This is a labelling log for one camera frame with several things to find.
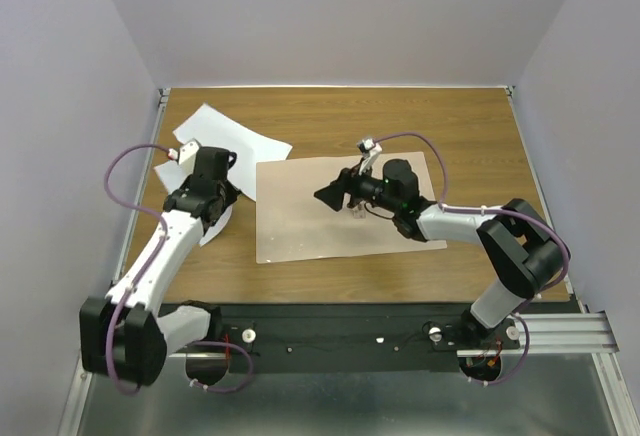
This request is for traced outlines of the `metal folder clip mechanism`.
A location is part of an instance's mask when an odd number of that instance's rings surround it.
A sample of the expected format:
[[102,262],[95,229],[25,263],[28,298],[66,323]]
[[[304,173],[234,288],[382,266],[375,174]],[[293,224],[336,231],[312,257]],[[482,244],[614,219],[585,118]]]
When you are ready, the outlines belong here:
[[363,201],[354,203],[349,206],[349,210],[354,219],[365,219],[366,218],[366,207]]

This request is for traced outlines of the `white paper sheet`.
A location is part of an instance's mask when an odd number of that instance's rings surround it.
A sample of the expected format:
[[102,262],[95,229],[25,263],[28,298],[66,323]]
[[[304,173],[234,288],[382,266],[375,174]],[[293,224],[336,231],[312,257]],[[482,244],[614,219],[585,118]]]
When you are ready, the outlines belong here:
[[[177,190],[187,177],[186,172],[175,161],[168,161],[157,165],[154,167],[154,171],[168,194]],[[224,230],[231,219],[232,212],[233,207],[228,207],[220,219],[206,230],[204,236],[199,241],[201,247],[208,244]]]
[[173,134],[180,143],[196,140],[202,146],[235,152],[236,163],[229,170],[228,179],[253,201],[257,195],[257,164],[286,160],[293,149],[291,144],[259,134],[206,103]]

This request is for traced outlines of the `tan paper folder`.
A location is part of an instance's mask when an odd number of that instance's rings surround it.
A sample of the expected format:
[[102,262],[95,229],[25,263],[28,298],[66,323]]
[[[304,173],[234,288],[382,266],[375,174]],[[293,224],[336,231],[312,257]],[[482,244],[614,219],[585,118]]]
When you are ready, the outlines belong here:
[[276,263],[334,257],[441,250],[399,234],[381,209],[354,219],[348,208],[335,212],[313,193],[335,180],[358,156],[314,157],[257,165],[256,262]]

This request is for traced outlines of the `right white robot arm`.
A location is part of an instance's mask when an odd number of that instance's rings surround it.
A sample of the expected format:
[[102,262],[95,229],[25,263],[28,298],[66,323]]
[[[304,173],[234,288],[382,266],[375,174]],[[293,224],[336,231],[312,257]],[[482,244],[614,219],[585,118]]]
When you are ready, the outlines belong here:
[[380,178],[344,168],[314,197],[336,212],[359,203],[379,207],[392,214],[396,230],[410,240],[455,241],[484,249],[496,280],[443,333],[458,344],[485,346],[510,314],[561,282],[568,270],[567,245],[528,202],[513,199],[504,206],[473,208],[430,201],[403,159],[386,162]]

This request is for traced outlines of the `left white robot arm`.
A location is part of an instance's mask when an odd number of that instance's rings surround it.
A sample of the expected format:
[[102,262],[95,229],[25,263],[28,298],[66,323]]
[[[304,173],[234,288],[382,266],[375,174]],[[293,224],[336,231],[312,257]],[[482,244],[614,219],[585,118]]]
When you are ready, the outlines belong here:
[[185,170],[184,181],[160,211],[145,211],[157,226],[129,271],[79,311],[84,370],[108,377],[125,395],[153,384],[167,357],[186,346],[209,351],[227,345],[218,306],[188,301],[165,316],[159,311],[186,257],[229,216],[240,193],[228,179],[237,155],[197,142],[162,151]]

